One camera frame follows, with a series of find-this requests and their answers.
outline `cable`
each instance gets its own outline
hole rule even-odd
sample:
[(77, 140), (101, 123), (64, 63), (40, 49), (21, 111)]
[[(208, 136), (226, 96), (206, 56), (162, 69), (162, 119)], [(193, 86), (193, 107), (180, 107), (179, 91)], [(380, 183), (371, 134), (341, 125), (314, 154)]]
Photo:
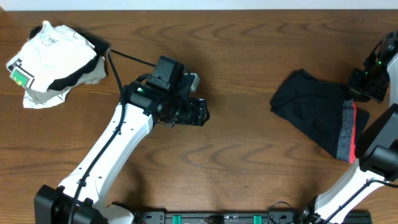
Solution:
[(144, 81), (145, 79), (147, 79), (148, 77), (149, 77), (149, 73), (145, 73), (145, 74), (143, 74), (143, 75), (140, 75), (140, 76), (138, 76), (138, 78), (136, 78), (136, 81), (137, 82), (142, 82), (142, 81)]
[[(294, 212), (293, 208), (289, 205), (289, 203), (284, 202), (284, 201), (275, 202), (275, 203), (274, 203), (271, 207), (269, 207), (269, 209), (268, 209), (268, 218), (269, 218), (269, 220), (270, 220), (273, 224), (277, 224), (277, 223), (274, 221), (274, 217), (270, 216), (269, 213), (271, 212), (271, 209), (273, 209), (273, 208), (274, 208), (276, 205), (278, 205), (278, 204), (287, 205), (287, 206), (289, 206), (290, 209)], [(294, 219), (295, 219), (295, 218), (293, 217), (293, 220), (292, 220), (291, 222), (286, 223), (286, 224), (293, 224), (293, 223), (294, 223)]]
[(108, 49), (107, 54), (108, 54), (109, 63), (111, 64), (114, 76), (115, 76), (116, 81), (118, 83), (118, 87), (119, 87), (119, 91), (120, 91), (120, 103), (122, 105), (122, 113), (121, 113), (119, 124), (116, 126), (115, 131), (113, 132), (112, 136), (108, 139), (108, 141), (105, 143), (103, 148), (100, 150), (100, 152), (97, 154), (97, 156), (93, 159), (93, 162), (91, 162), (91, 164), (88, 166), (86, 172), (83, 174), (83, 177), (79, 181), (79, 185), (78, 185), (78, 187), (76, 189), (75, 196), (73, 197), (72, 205), (70, 207), (70, 213), (69, 213), (69, 217), (68, 217), (68, 223), (69, 224), (73, 223), (73, 216), (74, 216), (74, 211), (75, 211), (75, 208), (76, 208), (76, 203), (78, 201), (81, 188), (83, 187), (83, 185), (86, 182), (86, 178), (88, 177), (88, 175), (90, 174), (90, 171), (92, 170), (92, 168), (94, 167), (94, 165), (96, 164), (98, 159), (100, 159), (100, 157), (102, 156), (102, 154), (104, 153), (106, 148), (111, 144), (111, 142), (116, 137), (116, 135), (120, 133), (121, 126), (123, 125), (124, 114), (125, 114), (125, 111), (126, 111), (126, 100), (124, 99), (123, 87), (122, 87), (122, 84), (120, 82), (120, 78), (119, 78), (118, 72), (116, 71), (116, 68), (113, 65), (110, 51), (112, 51), (112, 52), (115, 52), (115, 51), (113, 51), (111, 49)]
[(369, 180), (367, 181), (353, 196), (351, 196), (343, 205), (339, 206), (338, 209), (331, 214), (331, 216), (323, 222), (323, 224), (328, 224), (330, 220), (332, 220), (339, 212), (342, 211), (349, 203), (351, 203), (363, 190), (366, 189), (366, 187), (369, 187), (372, 183), (379, 183), (388, 187), (392, 187), (395, 189), (398, 189), (398, 185), (396, 184), (390, 184), (381, 180)]
[(156, 67), (156, 65), (153, 64), (153, 63), (149, 63), (149, 62), (143, 61), (143, 60), (141, 60), (141, 59), (138, 59), (138, 58), (135, 58), (135, 57), (126, 55), (126, 54), (121, 53), (121, 52), (118, 52), (118, 51), (116, 51), (116, 50), (112, 50), (112, 49), (111, 49), (111, 51), (112, 51), (113, 53), (115, 53), (115, 54), (121, 55), (121, 56), (126, 57), (126, 58), (129, 58), (129, 59), (131, 59), (131, 60), (135, 60), (135, 61), (137, 61), (137, 62), (144, 63), (144, 64), (149, 65), (149, 66), (152, 66), (152, 67)]

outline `wood grain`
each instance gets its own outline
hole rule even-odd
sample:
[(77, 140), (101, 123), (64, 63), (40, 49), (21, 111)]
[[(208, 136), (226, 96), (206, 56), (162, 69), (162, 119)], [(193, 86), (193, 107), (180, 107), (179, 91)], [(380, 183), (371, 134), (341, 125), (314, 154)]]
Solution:
[[(204, 127), (161, 125), (135, 149), (108, 202), (136, 208), (267, 210), (279, 200), (302, 207), (349, 164), (334, 160), (269, 100), (295, 69), (346, 82), (379, 39), (397, 29), (397, 11), (98, 11), (7, 12), (0, 24), (5, 64), (31, 28), (81, 27), (112, 48), (156, 63), (175, 58), (197, 72), (196, 96), (208, 100)], [(114, 56), (123, 83), (151, 68)], [(23, 89), (0, 68), (0, 223), (33, 223), (33, 199), (56, 187), (85, 157), (118, 102), (113, 74), (74, 88), (43, 110), (22, 107)], [(360, 103), (374, 121), (385, 102)], [(381, 188), (358, 205), (375, 223), (396, 223), (398, 191)]]

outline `black camera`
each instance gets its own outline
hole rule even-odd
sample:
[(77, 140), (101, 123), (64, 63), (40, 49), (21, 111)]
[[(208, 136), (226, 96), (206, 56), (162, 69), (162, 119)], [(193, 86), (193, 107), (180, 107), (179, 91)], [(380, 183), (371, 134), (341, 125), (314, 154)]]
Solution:
[(398, 30), (395, 30), (385, 35), (363, 60), (364, 70), (354, 69), (348, 86), (356, 101), (383, 101), (390, 83), (387, 66), (397, 53)]
[(160, 56), (153, 74), (141, 75), (124, 87), (125, 99), (151, 114), (154, 124), (203, 126), (210, 118), (207, 103), (189, 97), (199, 82), (197, 74), (191, 74), (183, 64)]

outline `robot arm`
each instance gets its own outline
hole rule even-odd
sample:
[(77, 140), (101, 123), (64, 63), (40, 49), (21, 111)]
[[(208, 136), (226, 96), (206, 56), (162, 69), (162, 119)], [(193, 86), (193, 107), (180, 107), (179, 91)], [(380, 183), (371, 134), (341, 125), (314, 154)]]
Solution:
[[(115, 132), (115, 128), (121, 117), (121, 107), (121, 105), (116, 107), (116, 111), (108, 127), (79, 166), (60, 183), (59, 186), (65, 187), (63, 191), (65, 195), (74, 196), (78, 187), (77, 183), (81, 180), (87, 167), (91, 164), (109, 137)], [(153, 126), (151, 114), (146, 115), (142, 108), (129, 103), (126, 105), (123, 123), (119, 134), (114, 138), (107, 150), (90, 171), (90, 176), (87, 177), (86, 183), (78, 198), (81, 202), (86, 198), (90, 198), (93, 201), (92, 207), (98, 209), (101, 214), (108, 218), (110, 223), (114, 221), (115, 217), (106, 216), (107, 208), (105, 208), (105, 200), (108, 196), (109, 189), (134, 148), (147, 134), (149, 134)], [(131, 217), (130, 219), (132, 222), (134, 216), (129, 211), (120, 208), (120, 213), (124, 213), (122, 217)]]
[(398, 178), (397, 32), (382, 39), (377, 63), (370, 62), (370, 58), (376, 59), (375, 55), (372, 56), (374, 52), (364, 61), (365, 65), (370, 65), (363, 72), (365, 75), (368, 72), (373, 76), (388, 74), (390, 108), (361, 135), (355, 152), (358, 159), (328, 191), (308, 205), (299, 222), (342, 223), (351, 209), (383, 186), (377, 180), (388, 183)]
[[(190, 91), (196, 90), (199, 78), (188, 70), (184, 75), (184, 70), (187, 68), (181, 63), (161, 56), (153, 75), (142, 75), (123, 88), (125, 104), (116, 107), (108, 127), (84, 160), (57, 189), (43, 185), (37, 193), (36, 223), (66, 223), (70, 215), (70, 223), (74, 224), (132, 223), (134, 215), (129, 210), (117, 205), (105, 207), (109, 189), (131, 152), (158, 121), (169, 126), (203, 126), (210, 118), (205, 100), (188, 97)], [(119, 130), (120, 119), (123, 124)]]

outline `folded white shirt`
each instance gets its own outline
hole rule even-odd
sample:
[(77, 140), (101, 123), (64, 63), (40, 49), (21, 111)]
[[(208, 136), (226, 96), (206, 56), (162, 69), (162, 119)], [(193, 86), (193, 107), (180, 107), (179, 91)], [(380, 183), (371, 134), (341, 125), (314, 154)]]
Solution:
[(94, 45), (67, 26), (42, 30), (24, 44), (8, 63), (11, 78), (24, 88), (46, 92), (56, 79), (65, 78), (96, 56)]

